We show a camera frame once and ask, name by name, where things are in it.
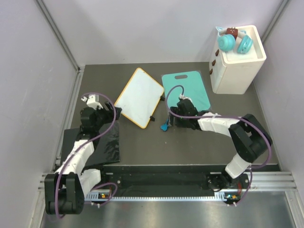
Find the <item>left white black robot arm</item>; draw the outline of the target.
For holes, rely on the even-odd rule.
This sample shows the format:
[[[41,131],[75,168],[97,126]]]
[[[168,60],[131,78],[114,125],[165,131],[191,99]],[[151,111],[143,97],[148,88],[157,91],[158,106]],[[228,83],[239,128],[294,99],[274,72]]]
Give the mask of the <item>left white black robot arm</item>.
[[[87,160],[98,147],[100,137],[110,131],[122,111],[111,102],[106,102],[105,105],[106,108],[97,105],[81,110],[81,125],[71,152],[54,173],[46,175],[44,188],[47,214],[58,218],[67,214],[80,214],[85,196],[91,189],[107,185],[108,177],[99,170],[84,170]],[[110,126],[106,132],[100,133],[100,128],[105,124]]]

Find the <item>yellow framed whiteboard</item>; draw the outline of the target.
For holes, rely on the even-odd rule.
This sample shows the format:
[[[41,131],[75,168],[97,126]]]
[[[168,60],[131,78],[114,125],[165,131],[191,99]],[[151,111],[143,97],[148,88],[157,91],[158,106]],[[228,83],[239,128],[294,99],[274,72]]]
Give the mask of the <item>yellow framed whiteboard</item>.
[[[137,68],[118,96],[115,107],[121,114],[142,129],[145,129],[164,93],[163,86]]]

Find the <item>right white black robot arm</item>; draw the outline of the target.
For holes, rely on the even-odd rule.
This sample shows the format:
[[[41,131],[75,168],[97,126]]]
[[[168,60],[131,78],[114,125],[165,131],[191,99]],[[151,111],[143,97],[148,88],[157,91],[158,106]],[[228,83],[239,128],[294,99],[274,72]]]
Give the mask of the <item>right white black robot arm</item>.
[[[231,138],[236,155],[219,176],[220,183],[233,188],[239,177],[273,144],[271,136],[252,114],[223,117],[209,111],[198,111],[188,98],[169,108],[170,124],[181,128],[214,132]]]

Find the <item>blue heart eraser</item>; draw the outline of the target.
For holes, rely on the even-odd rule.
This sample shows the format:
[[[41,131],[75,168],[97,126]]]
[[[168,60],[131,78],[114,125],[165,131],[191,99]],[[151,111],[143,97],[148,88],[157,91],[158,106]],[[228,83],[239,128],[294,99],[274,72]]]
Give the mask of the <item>blue heart eraser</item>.
[[[163,125],[161,125],[160,128],[161,128],[162,131],[165,132],[165,131],[168,130],[169,127],[170,127],[170,123],[169,123],[169,119],[167,119],[166,122]]]

